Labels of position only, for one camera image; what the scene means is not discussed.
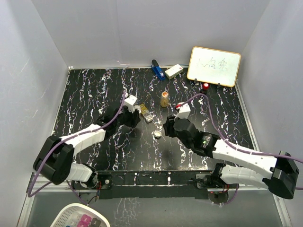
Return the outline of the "yellow clear weekly pill organizer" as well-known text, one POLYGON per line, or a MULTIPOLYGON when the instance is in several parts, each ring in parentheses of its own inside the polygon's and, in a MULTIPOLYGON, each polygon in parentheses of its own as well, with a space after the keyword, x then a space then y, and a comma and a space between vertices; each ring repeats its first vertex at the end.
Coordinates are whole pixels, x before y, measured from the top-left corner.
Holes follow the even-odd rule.
POLYGON ((146 108, 146 106, 144 104, 140 104, 139 106, 140 106, 140 109, 141 109, 141 115, 144 117, 146 122, 148 122, 148 123, 152 122, 153 121, 153 116, 149 112, 149 110, 146 108))

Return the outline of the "white bottle cap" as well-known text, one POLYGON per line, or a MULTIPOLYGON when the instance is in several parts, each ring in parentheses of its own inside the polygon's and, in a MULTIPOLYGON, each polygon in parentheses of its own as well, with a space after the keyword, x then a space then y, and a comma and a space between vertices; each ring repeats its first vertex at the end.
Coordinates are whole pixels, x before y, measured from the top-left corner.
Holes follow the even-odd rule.
POLYGON ((154 131, 153 135, 155 138, 160 138, 162 136, 162 133, 161 133, 161 131, 154 131))

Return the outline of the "clear jar of yellow capsules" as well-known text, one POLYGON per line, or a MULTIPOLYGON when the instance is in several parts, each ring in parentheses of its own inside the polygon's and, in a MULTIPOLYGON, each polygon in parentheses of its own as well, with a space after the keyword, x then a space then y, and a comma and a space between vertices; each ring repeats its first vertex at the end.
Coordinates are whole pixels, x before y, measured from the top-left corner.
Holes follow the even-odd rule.
POLYGON ((169 105, 169 93, 167 91, 163 91, 160 97, 160 106, 167 107, 169 105))

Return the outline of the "white cap pill bottle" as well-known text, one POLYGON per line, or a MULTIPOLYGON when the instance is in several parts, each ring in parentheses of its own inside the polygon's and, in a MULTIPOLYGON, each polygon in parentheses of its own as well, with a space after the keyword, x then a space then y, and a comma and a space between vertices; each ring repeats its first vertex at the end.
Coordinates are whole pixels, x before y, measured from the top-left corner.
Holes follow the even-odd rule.
POLYGON ((139 112, 141 111, 141 108, 140 108, 139 105, 135 105, 134 108, 135 108, 136 110, 138 110, 139 112))

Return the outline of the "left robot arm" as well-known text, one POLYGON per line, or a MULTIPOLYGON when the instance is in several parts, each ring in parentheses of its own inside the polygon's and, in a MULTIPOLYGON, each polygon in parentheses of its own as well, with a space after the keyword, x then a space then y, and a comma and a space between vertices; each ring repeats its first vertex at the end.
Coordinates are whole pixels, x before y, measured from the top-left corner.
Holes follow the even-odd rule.
POLYGON ((38 171, 42 161, 47 157, 51 149, 61 141, 64 141, 48 157, 40 174, 55 185, 59 185, 66 180, 71 180, 81 182, 88 189, 94 188, 98 183, 95 171, 86 164, 74 163, 73 158, 84 149, 109 139, 120 126, 125 125, 134 128, 140 122, 139 111, 137 109, 130 112, 127 106, 123 106, 117 118, 107 127, 101 128, 112 120, 117 111, 118 108, 108 109, 89 127, 77 133, 62 137, 54 135, 48 137, 34 161, 34 170, 38 171))

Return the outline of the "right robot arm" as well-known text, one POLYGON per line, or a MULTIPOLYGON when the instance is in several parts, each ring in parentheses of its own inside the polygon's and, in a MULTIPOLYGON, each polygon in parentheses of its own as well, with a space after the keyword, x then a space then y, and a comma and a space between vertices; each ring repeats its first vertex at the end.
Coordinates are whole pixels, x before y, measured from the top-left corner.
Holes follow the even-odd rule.
POLYGON ((245 184, 268 189, 284 199, 294 197, 299 169, 289 153, 281 151, 272 156, 245 150, 215 134, 199 131, 186 118, 168 116, 163 128, 166 136, 177 137, 194 153, 235 164, 216 164, 211 175, 198 180, 201 185, 221 188, 228 184, 245 184))

